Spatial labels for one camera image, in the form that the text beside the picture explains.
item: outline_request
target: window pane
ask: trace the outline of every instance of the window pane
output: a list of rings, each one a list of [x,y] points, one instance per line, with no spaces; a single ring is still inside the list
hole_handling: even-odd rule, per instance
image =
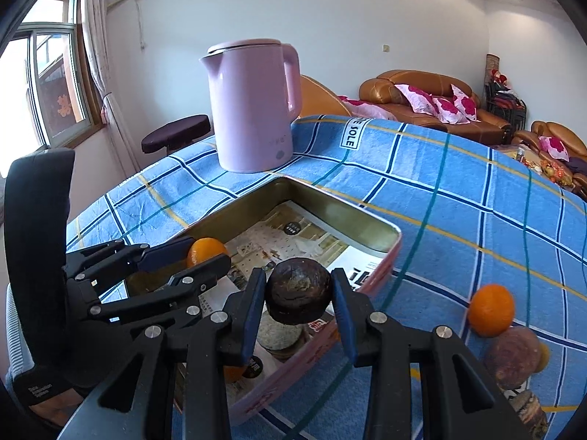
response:
[[[9,42],[0,57],[0,173],[3,177],[14,160],[42,145],[32,115],[27,55],[28,40],[21,39]]]
[[[55,23],[67,23],[67,20],[67,8],[64,0],[37,0],[22,22],[52,21]]]
[[[85,119],[72,68],[68,34],[37,35],[39,105],[51,137]]]

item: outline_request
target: pink kettle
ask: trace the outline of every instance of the pink kettle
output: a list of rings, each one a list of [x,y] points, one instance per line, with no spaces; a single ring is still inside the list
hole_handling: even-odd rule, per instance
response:
[[[208,70],[216,148],[230,172],[274,169],[293,155],[291,123],[302,110],[298,53],[278,40],[221,43]]]

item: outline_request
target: orange leather chair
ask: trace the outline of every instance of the orange leather chair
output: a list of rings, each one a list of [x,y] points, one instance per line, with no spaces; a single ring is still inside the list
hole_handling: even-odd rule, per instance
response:
[[[534,121],[529,131],[516,131],[512,139],[512,143],[519,144],[523,143],[530,147],[532,151],[540,156],[541,159],[554,162],[559,166],[562,166],[564,171],[573,177],[573,189],[574,194],[579,195],[583,200],[587,201],[587,177],[582,173],[573,174],[564,164],[553,159],[547,152],[540,148],[539,137],[543,135],[545,137],[557,137],[562,140],[565,145],[566,151],[569,157],[579,157],[587,162],[587,147],[583,140],[577,136],[569,128],[557,122],[544,122]]]
[[[429,94],[450,98],[453,96],[451,84],[454,84],[475,101],[479,122],[450,125],[443,124],[437,118],[427,114],[416,114],[412,111],[412,107],[404,95],[395,87],[395,84],[410,84]],[[365,81],[359,89],[359,99],[381,106],[392,113],[400,122],[450,132],[484,145],[500,145],[510,142],[512,133],[510,123],[501,117],[479,109],[479,98],[471,87],[450,76],[412,70],[387,71],[376,78]]]
[[[350,111],[326,86],[302,75],[302,112],[300,117],[333,114],[352,117]]]

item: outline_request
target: purple stool seat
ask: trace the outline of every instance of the purple stool seat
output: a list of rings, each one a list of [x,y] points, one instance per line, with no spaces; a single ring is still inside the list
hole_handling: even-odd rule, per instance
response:
[[[145,154],[151,154],[166,147],[169,154],[190,145],[192,140],[205,136],[210,130],[206,114],[192,115],[152,131],[142,140],[141,148]]]

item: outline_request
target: silver bolt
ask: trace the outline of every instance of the silver bolt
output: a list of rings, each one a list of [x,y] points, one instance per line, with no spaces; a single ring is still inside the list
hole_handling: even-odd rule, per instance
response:
[[[228,319],[228,314],[224,311],[216,311],[215,313],[210,314],[210,320],[213,323],[224,323]]]
[[[374,311],[369,315],[369,319],[378,325],[382,325],[385,321],[387,321],[387,315],[385,313],[381,313],[380,311]]]
[[[442,337],[443,339],[448,339],[449,337],[452,337],[453,330],[448,326],[438,326],[436,328],[436,335],[438,337]]]
[[[159,326],[149,326],[145,329],[145,336],[149,339],[154,339],[161,334],[161,328]]]
[[[186,313],[190,316],[198,316],[198,314],[200,314],[200,308],[197,306],[188,306]]]

